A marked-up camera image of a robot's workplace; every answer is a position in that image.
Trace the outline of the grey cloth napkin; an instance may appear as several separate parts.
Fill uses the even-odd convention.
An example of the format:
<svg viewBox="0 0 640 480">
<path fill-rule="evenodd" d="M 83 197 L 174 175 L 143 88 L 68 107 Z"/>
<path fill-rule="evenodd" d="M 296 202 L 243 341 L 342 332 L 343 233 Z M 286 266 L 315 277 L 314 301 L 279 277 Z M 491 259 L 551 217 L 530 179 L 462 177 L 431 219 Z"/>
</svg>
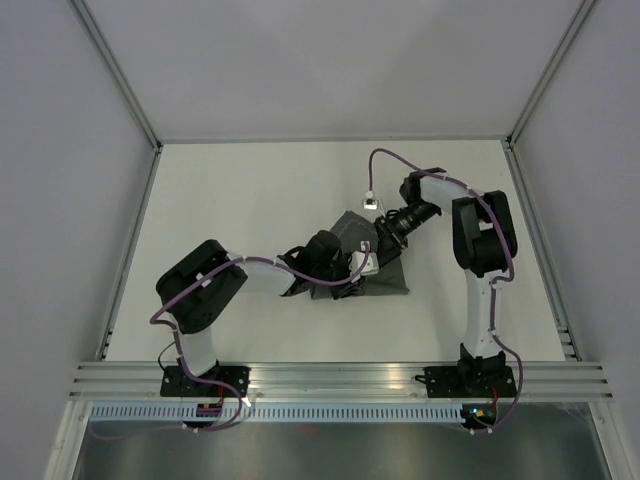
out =
<svg viewBox="0 0 640 480">
<path fill-rule="evenodd" d="M 320 278 L 326 274 L 328 281 L 349 277 L 361 264 L 361 260 L 353 260 L 356 251 L 363 251 L 362 242 L 370 243 L 370 250 L 375 253 L 378 271 L 361 277 L 350 284 L 336 287 L 313 284 L 310 287 L 312 300 L 339 300 L 357 296 L 389 296 L 407 295 L 404 270 L 400 260 L 401 249 L 388 238 L 379 223 L 373 223 L 366 217 L 351 211 L 345 211 L 331 227 L 329 232 L 340 241 L 331 263 L 320 267 L 312 276 Z"/>
</svg>

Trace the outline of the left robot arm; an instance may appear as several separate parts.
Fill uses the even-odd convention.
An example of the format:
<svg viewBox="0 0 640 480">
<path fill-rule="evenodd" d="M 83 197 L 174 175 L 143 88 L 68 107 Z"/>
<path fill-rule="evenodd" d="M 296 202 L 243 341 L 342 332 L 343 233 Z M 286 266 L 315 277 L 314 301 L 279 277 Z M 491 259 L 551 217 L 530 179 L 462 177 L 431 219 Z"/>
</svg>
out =
<svg viewBox="0 0 640 480">
<path fill-rule="evenodd" d="M 211 329 L 236 296 L 265 293 L 288 298 L 316 286 L 341 293 L 360 286 L 376 271 L 377 255 L 369 241 L 345 253 L 338 237 L 326 230 L 306 245 L 270 258 L 235 254 L 207 240 L 157 281 L 161 307 L 149 323 L 170 329 L 184 385 L 206 396 L 225 385 L 217 372 Z"/>
</svg>

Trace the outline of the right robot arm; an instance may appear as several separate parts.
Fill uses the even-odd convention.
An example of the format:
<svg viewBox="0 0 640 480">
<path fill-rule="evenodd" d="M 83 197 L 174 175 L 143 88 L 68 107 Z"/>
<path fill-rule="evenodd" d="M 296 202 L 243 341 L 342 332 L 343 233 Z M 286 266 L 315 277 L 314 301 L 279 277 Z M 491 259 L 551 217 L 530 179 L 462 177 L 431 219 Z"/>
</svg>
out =
<svg viewBox="0 0 640 480">
<path fill-rule="evenodd" d="M 374 221 L 381 266 L 400 257 L 408 236 L 436 215 L 452 222 L 455 260 L 466 280 L 467 327 L 454 365 L 427 366 L 415 380 L 435 398 L 514 398 L 518 390 L 499 339 L 502 285 L 515 277 L 518 244 L 507 196 L 479 193 L 440 168 L 407 176 L 399 189 L 406 206 Z"/>
</svg>

